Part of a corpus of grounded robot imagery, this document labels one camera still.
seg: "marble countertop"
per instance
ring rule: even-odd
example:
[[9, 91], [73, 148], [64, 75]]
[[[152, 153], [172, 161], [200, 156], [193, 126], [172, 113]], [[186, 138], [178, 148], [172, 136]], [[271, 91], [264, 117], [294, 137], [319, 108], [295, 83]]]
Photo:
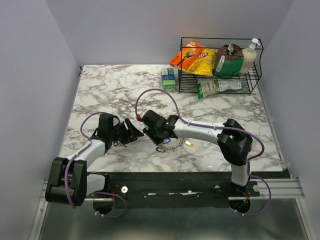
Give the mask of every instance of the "marble countertop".
[[[80, 133], [84, 119], [95, 112], [117, 115], [120, 120], [129, 118], [142, 131], [143, 124], [136, 121], [135, 102], [141, 92], [161, 88], [161, 69], [169, 65], [85, 65], [77, 89], [61, 157], [80, 149], [86, 139]], [[258, 92], [247, 94], [217, 94], [198, 99], [196, 94], [172, 93], [180, 113], [189, 120], [223, 123], [227, 118], [237, 120], [244, 129], [259, 136], [265, 145], [261, 157], [251, 161], [252, 171], [282, 171], [279, 154], [272, 137], [268, 118]], [[160, 92], [150, 92], [141, 98], [138, 112], [143, 115], [154, 110], [164, 117], [176, 114], [171, 99]], [[84, 126], [92, 134], [98, 126], [98, 116], [93, 116]], [[186, 144], [168, 151], [157, 152], [154, 143], [141, 137], [127, 147], [113, 147], [98, 158], [88, 169], [91, 172], [223, 172], [230, 171], [219, 147], [209, 142], [191, 139], [193, 147]], [[253, 141], [250, 155], [260, 151]]]

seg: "black metal base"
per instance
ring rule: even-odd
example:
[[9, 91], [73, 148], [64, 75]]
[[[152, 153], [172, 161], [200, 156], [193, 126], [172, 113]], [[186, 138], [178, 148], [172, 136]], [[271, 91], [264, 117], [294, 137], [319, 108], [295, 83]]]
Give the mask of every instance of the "black metal base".
[[[123, 197], [128, 209], [141, 208], [229, 208], [234, 205], [228, 197], [245, 197], [249, 192], [251, 197], [259, 196], [253, 191], [257, 184], [250, 181], [241, 189], [231, 183], [231, 172], [105, 172], [108, 186]], [[290, 178], [288, 170], [282, 172], [253, 172], [252, 174], [267, 179]], [[126, 186], [127, 193], [121, 188]], [[87, 198], [104, 199], [105, 195], [94, 194]], [[121, 200], [115, 198], [115, 209], [123, 209]], [[112, 210], [111, 201], [93, 201], [93, 208], [107, 214]], [[241, 211], [247, 212], [248, 205], [241, 205]]]

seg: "pump bottle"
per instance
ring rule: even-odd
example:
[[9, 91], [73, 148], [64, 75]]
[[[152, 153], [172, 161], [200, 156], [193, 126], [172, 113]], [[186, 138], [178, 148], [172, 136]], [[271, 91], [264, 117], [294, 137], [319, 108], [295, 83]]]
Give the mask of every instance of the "pump bottle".
[[252, 64], [254, 63], [257, 57], [257, 52], [255, 51], [257, 44], [260, 46], [259, 40], [253, 38], [252, 43], [249, 45], [249, 47], [242, 49], [243, 63], [239, 71], [240, 74], [246, 74], [249, 72]]

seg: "black wire basket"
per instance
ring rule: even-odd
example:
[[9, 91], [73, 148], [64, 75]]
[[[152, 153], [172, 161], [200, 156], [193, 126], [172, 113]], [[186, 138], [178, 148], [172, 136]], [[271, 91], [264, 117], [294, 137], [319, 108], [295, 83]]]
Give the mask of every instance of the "black wire basket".
[[[192, 73], [182, 72], [179, 69], [178, 82], [179, 82], [179, 93], [198, 93], [197, 91], [197, 80], [224, 80], [224, 81], [240, 81], [242, 90], [227, 90], [221, 93], [223, 94], [251, 94], [257, 86], [260, 78], [262, 77], [261, 70], [261, 56], [264, 51], [264, 46], [261, 39], [259, 39], [260, 46], [257, 45], [256, 59], [252, 64], [251, 69], [246, 74], [238, 74], [230, 76], [229, 78], [221, 78], [215, 75], [216, 58], [214, 58], [212, 74], [213, 76], [196, 75]], [[186, 46], [189, 42], [194, 41], [204, 45], [204, 47], [193, 47]], [[208, 37], [181, 37], [180, 51], [182, 59], [182, 50], [190, 48], [199, 49], [216, 49], [218, 50], [223, 45], [236, 44], [242, 49], [247, 48], [252, 43], [252, 38], [208, 38]]]

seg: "gray wall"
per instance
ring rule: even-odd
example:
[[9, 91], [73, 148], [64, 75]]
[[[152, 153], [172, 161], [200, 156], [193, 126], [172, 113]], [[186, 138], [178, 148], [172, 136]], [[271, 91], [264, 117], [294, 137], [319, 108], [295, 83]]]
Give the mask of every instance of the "gray wall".
[[46, 0], [81, 64], [167, 64], [180, 37], [261, 38], [292, 0]]
[[1, 1], [0, 239], [29, 238], [79, 68], [44, 0]]
[[319, 9], [319, 0], [293, 3], [264, 55], [261, 88], [320, 239]]

